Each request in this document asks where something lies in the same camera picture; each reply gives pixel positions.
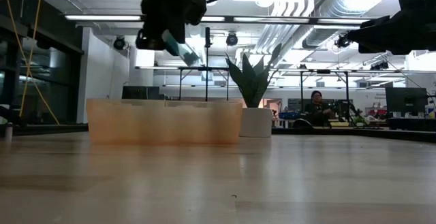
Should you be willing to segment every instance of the window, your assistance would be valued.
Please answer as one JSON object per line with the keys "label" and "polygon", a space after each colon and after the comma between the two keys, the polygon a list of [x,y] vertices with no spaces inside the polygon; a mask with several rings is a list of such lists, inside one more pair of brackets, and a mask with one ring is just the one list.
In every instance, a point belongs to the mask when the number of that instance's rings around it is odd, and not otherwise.
{"label": "window", "polygon": [[0,66],[6,65],[7,59],[7,42],[0,41]]}
{"label": "window", "polygon": [[[44,44],[36,43],[33,39],[24,39],[22,47],[29,60],[32,45],[33,56],[30,63],[30,70],[35,78],[43,80],[51,80],[53,82],[70,83],[71,80],[71,61],[68,56],[56,48],[44,46]],[[21,58],[20,73],[26,74],[26,62]]]}
{"label": "window", "polygon": [[[74,57],[76,56],[57,50],[44,42],[34,41],[31,38],[26,38],[22,41],[22,47],[27,60],[29,60],[33,45],[33,56],[30,62],[33,80],[57,120],[61,124],[75,123],[80,61],[74,62]],[[20,66],[18,68],[20,75],[14,105],[21,107],[27,66],[21,54],[19,56],[20,61],[18,63]],[[56,124],[56,120],[53,119],[30,76],[22,111],[23,118],[27,119],[29,124]]]}
{"label": "window", "polygon": [[[68,123],[68,109],[69,109],[69,87],[51,82],[33,79],[41,91],[43,98],[46,100],[50,109],[53,111],[57,120],[60,123]],[[18,85],[17,100],[21,103],[22,96],[25,89],[26,76],[20,76]],[[25,103],[23,106],[23,118],[27,119],[29,124],[34,125],[52,125],[56,123],[50,111],[41,99],[32,79],[29,78],[27,83],[27,91]]]}
{"label": "window", "polygon": [[3,94],[3,86],[5,84],[5,72],[0,71],[0,96]]}

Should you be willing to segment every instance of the person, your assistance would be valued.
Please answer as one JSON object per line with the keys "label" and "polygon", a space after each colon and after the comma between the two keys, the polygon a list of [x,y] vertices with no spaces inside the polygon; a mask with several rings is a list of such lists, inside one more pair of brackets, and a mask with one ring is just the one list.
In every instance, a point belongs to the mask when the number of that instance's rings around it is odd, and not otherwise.
{"label": "person", "polygon": [[319,91],[313,91],[311,95],[312,102],[306,105],[305,113],[314,126],[329,125],[328,119],[332,116],[332,110],[327,103],[322,102],[322,94]]}

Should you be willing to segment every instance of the fluorescent light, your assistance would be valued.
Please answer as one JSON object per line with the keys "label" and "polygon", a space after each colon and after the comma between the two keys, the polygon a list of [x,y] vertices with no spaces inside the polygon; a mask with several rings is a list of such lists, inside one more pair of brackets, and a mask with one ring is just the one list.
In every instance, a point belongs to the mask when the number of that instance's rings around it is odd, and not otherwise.
{"label": "fluorescent light", "polygon": [[360,29],[359,26],[328,26],[328,25],[315,25],[314,29],[345,29],[345,30],[357,30]]}
{"label": "fluorescent light", "polygon": [[[317,71],[317,70],[325,70],[325,69],[311,69],[311,71]],[[351,69],[328,69],[330,73],[343,73],[348,72],[353,74],[399,74],[397,70],[351,70]],[[293,71],[293,72],[300,72],[300,71],[309,71],[309,69],[297,69],[297,68],[289,68],[289,69],[279,69],[279,71]],[[436,71],[411,71],[411,70],[402,70],[401,73],[403,74],[436,74]]]}
{"label": "fluorescent light", "polygon": [[395,83],[395,82],[398,82],[398,81],[403,80],[403,79],[404,79],[404,78],[398,78],[398,79],[395,79],[395,80],[390,80],[390,81],[386,81],[386,82],[381,82],[381,83],[379,83],[379,84],[374,84],[374,85],[371,85],[371,86],[381,86],[381,85],[384,85],[384,84],[389,84],[390,82]]}
{"label": "fluorescent light", "polygon": [[116,15],[65,15],[68,20],[83,21],[141,21],[141,16]]}
{"label": "fluorescent light", "polygon": [[153,69],[153,70],[175,70],[178,67],[135,67],[138,69]]}
{"label": "fluorescent light", "polygon": [[222,22],[222,21],[225,21],[225,18],[222,16],[203,16],[202,21]]}
{"label": "fluorescent light", "polygon": [[342,19],[342,18],[322,18],[318,20],[318,24],[338,24],[338,25],[360,25],[370,19]]}
{"label": "fluorescent light", "polygon": [[[195,87],[206,87],[206,85],[193,85],[193,86],[195,86]],[[219,87],[222,87],[222,86],[219,86],[219,85],[208,85],[208,87],[209,88],[219,88]]]}
{"label": "fluorescent light", "polygon": [[[186,84],[182,84],[182,87],[192,87],[192,85],[186,85]],[[162,85],[162,87],[180,87],[180,85],[178,84],[164,84]]]}
{"label": "fluorescent light", "polygon": [[257,22],[257,23],[294,23],[294,24],[307,24],[309,23],[308,18],[286,18],[286,17],[235,17],[234,22]]}

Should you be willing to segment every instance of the desk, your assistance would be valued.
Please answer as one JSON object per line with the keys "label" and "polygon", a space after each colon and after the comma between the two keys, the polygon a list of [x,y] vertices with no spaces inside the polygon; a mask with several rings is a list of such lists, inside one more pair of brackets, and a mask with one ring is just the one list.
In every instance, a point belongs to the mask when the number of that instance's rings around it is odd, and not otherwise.
{"label": "desk", "polygon": [[240,138],[237,146],[90,146],[88,133],[15,140],[10,150],[0,145],[2,223],[436,219],[428,144],[350,135]]}
{"label": "desk", "polygon": [[278,120],[276,120],[276,122],[279,123],[278,125],[276,125],[276,127],[282,127],[282,128],[285,128],[285,129],[289,129],[290,127],[292,127],[292,124],[294,124],[295,119],[282,119],[282,118],[279,118]]}
{"label": "desk", "polygon": [[436,119],[431,118],[389,118],[390,129],[410,131],[436,131]]}

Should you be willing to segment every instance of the ceiling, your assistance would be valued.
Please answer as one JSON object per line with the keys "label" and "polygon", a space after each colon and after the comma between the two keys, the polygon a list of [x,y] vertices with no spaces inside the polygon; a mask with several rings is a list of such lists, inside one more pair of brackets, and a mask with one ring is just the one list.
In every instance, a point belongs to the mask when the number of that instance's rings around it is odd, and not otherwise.
{"label": "ceiling", "polygon": [[[46,0],[57,9],[66,14],[141,14],[140,0]],[[274,7],[260,7],[255,1],[220,0],[214,5],[208,6],[206,15],[229,15],[229,16],[269,16]],[[369,10],[364,16],[380,17],[393,15],[399,11],[398,0],[382,0],[378,5]],[[99,23],[91,24],[90,27],[98,29],[102,35],[114,38],[116,35],[126,35],[131,42],[137,30],[142,26],[138,23]],[[214,43],[223,43],[229,32],[236,32],[242,46],[227,47],[225,44],[214,44],[210,49],[211,56],[223,57],[225,53],[234,56],[238,48],[254,46],[261,37],[265,25],[257,24],[201,24],[200,31],[204,27],[210,27]],[[371,60],[378,54],[359,54],[355,46],[346,50],[338,50],[332,47],[332,41],[327,42],[310,55],[310,61],[305,62],[309,68],[336,68],[338,63],[347,68],[363,67],[365,61]],[[174,61],[169,54],[158,53],[157,60],[160,65],[165,65],[167,60]],[[402,67],[403,57],[389,57],[397,67]]]}

